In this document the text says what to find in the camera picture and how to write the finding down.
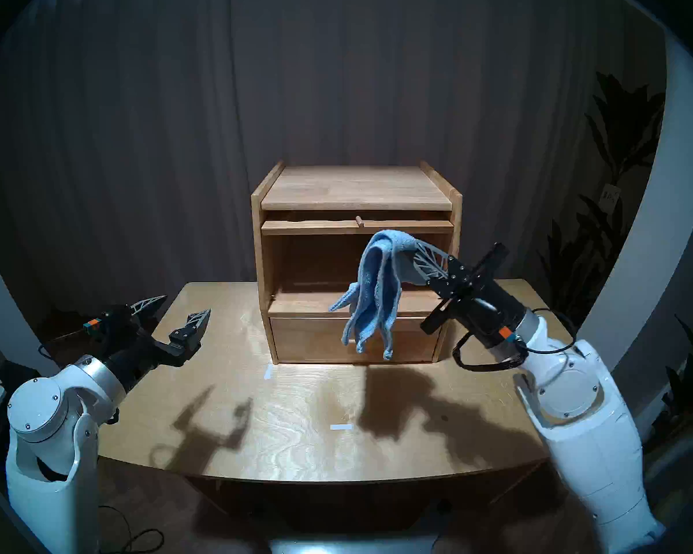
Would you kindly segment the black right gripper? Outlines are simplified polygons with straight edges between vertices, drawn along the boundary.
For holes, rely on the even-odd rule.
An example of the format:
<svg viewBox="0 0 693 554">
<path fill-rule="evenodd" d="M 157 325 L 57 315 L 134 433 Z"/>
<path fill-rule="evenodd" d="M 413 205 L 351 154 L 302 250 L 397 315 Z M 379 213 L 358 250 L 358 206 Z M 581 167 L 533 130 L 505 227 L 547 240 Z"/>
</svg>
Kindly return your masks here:
<svg viewBox="0 0 693 554">
<path fill-rule="evenodd" d="M 474 267 L 467 267 L 434 245 L 417 242 L 414 258 L 403 260 L 403 283 L 428 287 L 440 298 L 421 329 L 432 335 L 455 320 L 487 349 L 517 340 L 526 308 L 494 280 L 508 253 L 498 242 Z"/>
</svg>

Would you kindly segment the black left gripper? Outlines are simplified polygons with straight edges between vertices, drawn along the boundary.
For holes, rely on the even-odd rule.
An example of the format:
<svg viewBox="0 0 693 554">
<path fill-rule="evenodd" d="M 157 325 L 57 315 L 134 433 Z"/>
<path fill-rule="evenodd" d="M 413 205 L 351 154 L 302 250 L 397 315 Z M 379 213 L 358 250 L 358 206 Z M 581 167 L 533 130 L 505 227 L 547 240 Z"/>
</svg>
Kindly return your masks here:
<svg viewBox="0 0 693 554">
<path fill-rule="evenodd" d="M 131 304 L 129 321 L 138 327 L 156 327 L 157 313 L 166 300 L 167 295 L 159 295 Z M 168 336 L 169 343 L 159 342 L 142 330 L 107 357 L 107 369 L 123 390 L 130 392 L 158 366 L 183 366 L 199 351 L 210 315 L 211 310 L 189 314 L 185 325 Z"/>
</svg>

